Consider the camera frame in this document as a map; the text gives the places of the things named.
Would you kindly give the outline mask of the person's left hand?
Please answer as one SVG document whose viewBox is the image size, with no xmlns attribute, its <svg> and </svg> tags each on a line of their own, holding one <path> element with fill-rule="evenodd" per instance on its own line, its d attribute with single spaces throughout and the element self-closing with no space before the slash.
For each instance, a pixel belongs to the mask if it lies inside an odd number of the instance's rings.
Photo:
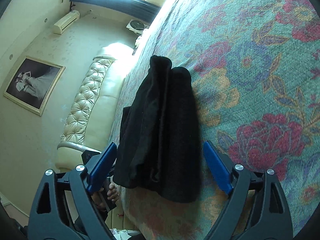
<svg viewBox="0 0 320 240">
<path fill-rule="evenodd" d="M 110 211 L 116 207 L 119 200 L 119 193 L 114 182 L 108 185 L 108 188 L 101 188 L 93 193 L 92 200 L 99 211 Z"/>
</svg>

